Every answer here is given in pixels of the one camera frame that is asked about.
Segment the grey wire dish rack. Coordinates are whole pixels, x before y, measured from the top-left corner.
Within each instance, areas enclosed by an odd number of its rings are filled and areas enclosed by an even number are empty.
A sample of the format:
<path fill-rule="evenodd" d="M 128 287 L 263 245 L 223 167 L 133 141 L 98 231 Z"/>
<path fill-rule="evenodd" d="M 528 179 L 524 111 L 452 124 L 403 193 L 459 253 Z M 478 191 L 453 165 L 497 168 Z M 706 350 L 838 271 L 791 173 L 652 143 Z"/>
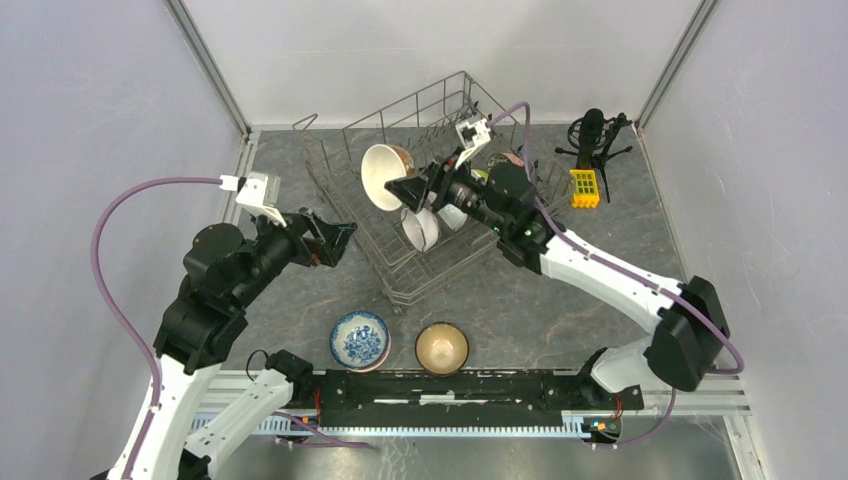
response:
<path fill-rule="evenodd" d="M 311 177 L 357 225 L 355 242 L 399 309 L 494 248 L 534 264 L 545 216 L 574 191 L 526 110 L 501 106 L 462 71 L 305 148 Z"/>

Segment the floral brown patterned bowl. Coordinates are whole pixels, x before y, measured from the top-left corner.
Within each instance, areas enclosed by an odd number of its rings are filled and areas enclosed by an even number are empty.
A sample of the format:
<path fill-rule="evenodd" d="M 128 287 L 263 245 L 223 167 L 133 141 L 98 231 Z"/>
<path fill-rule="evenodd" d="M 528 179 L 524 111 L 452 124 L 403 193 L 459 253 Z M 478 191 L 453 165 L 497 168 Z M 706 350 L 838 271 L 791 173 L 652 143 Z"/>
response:
<path fill-rule="evenodd" d="M 493 169 L 497 165 L 511 164 L 519 168 L 525 167 L 525 162 L 518 155 L 510 152 L 498 152 L 491 154 L 487 160 L 487 167 Z"/>

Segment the brown rimmed cream bowl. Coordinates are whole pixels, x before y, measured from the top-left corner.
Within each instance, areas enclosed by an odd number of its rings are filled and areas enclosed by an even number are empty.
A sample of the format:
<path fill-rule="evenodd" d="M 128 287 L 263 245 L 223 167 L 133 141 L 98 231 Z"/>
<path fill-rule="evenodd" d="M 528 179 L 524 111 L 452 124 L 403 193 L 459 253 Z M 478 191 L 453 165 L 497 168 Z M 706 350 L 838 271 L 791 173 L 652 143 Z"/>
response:
<path fill-rule="evenodd" d="M 458 372 L 470 355 L 467 335 L 455 324 L 435 322 L 423 328 L 415 341 L 415 356 L 429 373 L 448 376 Z"/>

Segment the green and white bowl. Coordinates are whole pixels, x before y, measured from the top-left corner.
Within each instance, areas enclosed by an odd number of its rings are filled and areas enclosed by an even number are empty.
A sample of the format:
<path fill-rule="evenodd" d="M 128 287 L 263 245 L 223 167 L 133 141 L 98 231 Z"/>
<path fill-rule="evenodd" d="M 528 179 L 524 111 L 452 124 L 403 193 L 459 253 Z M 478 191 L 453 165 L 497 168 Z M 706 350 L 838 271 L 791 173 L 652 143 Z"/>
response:
<path fill-rule="evenodd" d="M 472 175 L 472 177 L 473 177 L 475 180 L 478 180 L 478 181 L 480 181 L 480 182 L 482 182 L 482 183 L 487 183 L 487 182 L 488 182 L 489 174 L 488 174 L 488 172 L 487 172 L 487 171 L 485 171 L 485 170 L 482 170 L 482 169 L 472 169 L 472 170 L 471 170 L 471 175 Z"/>

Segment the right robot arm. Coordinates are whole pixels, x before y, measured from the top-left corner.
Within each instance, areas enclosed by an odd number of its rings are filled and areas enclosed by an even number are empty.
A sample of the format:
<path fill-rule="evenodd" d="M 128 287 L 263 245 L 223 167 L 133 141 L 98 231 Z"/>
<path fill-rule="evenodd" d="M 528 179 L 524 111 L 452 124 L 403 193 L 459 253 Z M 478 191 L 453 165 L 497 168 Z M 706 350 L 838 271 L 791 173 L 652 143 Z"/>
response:
<path fill-rule="evenodd" d="M 485 225 L 513 265 L 572 285 L 622 312 L 646 337 L 607 348 L 577 382 L 580 400 L 602 408 L 617 393 L 648 379 L 695 391 L 727 346 L 729 335 L 714 286 L 651 274 L 584 242 L 556 223 L 537 197 L 527 169 L 509 160 L 487 177 L 457 157 L 413 167 L 395 148 L 377 145 L 361 160 L 367 203 L 410 215 L 452 207 Z"/>

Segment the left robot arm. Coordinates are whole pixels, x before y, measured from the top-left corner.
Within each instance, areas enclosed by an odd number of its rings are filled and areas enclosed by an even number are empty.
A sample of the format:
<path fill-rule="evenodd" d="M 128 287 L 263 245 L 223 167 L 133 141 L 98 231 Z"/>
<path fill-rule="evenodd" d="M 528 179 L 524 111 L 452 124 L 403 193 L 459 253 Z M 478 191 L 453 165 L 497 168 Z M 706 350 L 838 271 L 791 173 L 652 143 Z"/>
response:
<path fill-rule="evenodd" d="M 211 423 L 189 431 L 201 400 L 247 326 L 248 306 L 290 264 L 335 267 L 358 226 L 327 223 L 303 208 L 278 225 L 261 216 L 247 239 L 229 223 L 201 229 L 187 271 L 153 342 L 145 404 L 123 452 L 101 479 L 212 479 L 266 418 L 317 405 L 313 366 L 282 349 Z"/>

